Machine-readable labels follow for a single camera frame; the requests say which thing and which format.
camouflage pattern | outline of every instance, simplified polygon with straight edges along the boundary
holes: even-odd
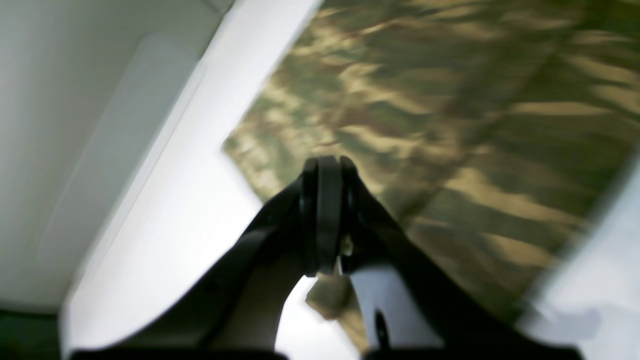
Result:
[[[346,155],[505,322],[640,138],[636,0],[327,0],[225,143],[258,196]],[[364,349],[345,279],[308,303]]]

green camouflage cloth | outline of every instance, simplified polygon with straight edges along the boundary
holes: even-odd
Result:
[[[636,0],[327,0],[225,143],[266,200],[346,155],[409,238],[505,322],[640,138]],[[308,303],[360,349],[348,280]]]

small hole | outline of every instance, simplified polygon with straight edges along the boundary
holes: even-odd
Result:
[[[387,323],[384,316],[379,311],[376,311],[376,337],[380,344],[380,350],[389,349],[389,333],[387,331]]]

white surface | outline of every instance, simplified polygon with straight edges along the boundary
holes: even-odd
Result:
[[[260,203],[221,145],[319,1],[238,0],[70,292],[63,348],[99,348],[151,322],[235,243]],[[337,324],[290,296],[276,348],[352,359]]]
[[[128,188],[196,63],[195,56],[158,34],[138,46],[36,249],[37,269],[48,284],[42,293],[52,304],[64,298],[84,253]]]
[[[523,322],[540,340],[578,345],[587,360],[640,359],[639,160],[587,244],[536,299],[539,315]]]
[[[142,38],[197,59],[219,19],[202,0],[0,0],[0,308],[60,304],[78,251],[38,257],[40,240]]]

white panel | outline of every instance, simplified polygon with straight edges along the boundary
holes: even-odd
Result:
[[[202,0],[0,0],[1,308],[60,304],[88,240],[49,233],[38,249],[40,239],[143,37],[157,33],[197,59],[219,20]],[[89,233],[102,220],[90,213],[59,224]],[[59,260],[69,263],[49,268]]]
[[[38,269],[55,304],[120,193],[129,187],[195,65],[194,56],[159,35],[145,37],[138,46],[36,250]]]

